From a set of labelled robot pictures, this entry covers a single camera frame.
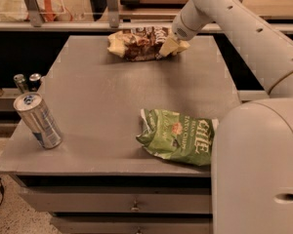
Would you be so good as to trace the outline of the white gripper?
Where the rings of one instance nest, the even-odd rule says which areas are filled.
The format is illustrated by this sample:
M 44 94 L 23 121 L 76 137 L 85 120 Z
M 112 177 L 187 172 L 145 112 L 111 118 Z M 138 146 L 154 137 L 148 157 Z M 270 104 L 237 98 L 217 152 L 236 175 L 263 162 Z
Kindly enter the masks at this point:
M 189 48 L 188 40 L 191 40 L 204 26 L 213 20 L 205 13 L 197 9 L 192 0 L 188 0 L 185 6 L 178 12 L 172 23 L 172 34 L 168 37 L 159 50 L 159 54 L 167 57 L 170 54 L 176 56 Z

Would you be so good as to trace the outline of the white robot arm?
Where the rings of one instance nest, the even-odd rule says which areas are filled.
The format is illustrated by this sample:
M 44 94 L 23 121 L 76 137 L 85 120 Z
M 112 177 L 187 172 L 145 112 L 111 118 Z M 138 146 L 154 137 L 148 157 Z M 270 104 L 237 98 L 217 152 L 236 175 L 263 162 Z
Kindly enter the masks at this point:
M 293 234 L 293 41 L 239 0 L 189 0 L 174 40 L 219 25 L 268 98 L 220 122 L 211 165 L 214 234 Z

